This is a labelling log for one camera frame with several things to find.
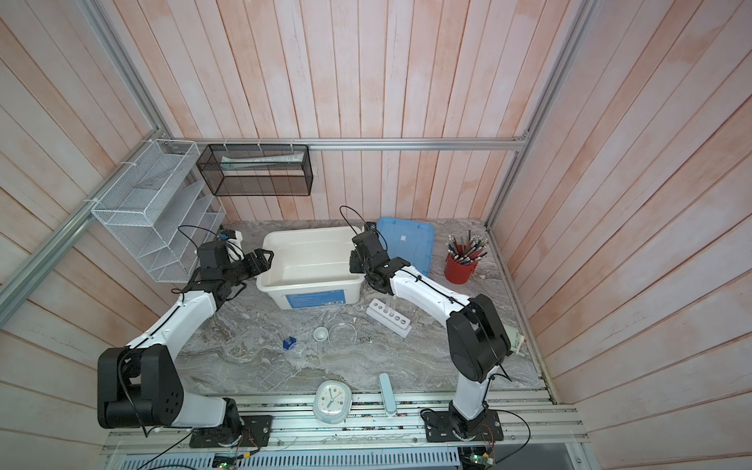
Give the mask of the blue-based graduated cylinder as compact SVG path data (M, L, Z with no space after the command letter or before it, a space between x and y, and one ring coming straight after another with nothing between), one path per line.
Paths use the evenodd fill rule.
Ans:
M287 337L283 340L284 358L295 368L303 368L307 364L307 345L301 343L295 337Z

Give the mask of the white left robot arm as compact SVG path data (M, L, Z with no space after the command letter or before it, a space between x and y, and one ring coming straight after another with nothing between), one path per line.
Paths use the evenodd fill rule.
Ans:
M245 254L232 239L201 245L198 265L170 311L97 364L97 419L104 429L187 428L220 447L241 439L244 423L234 399L188 393L174 364L188 340L247 280L267 272L274 254Z

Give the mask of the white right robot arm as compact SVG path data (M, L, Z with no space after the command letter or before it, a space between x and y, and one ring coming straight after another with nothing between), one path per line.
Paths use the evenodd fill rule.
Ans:
M448 411L429 418L428 426L444 426L452 436L470 440L497 420L486 397L492 376L512 354L512 342L486 295L458 294L424 276L403 258L392 258L372 228L352 239L350 271L362 274L375 291L419 307L446 327L450 358L458 371Z

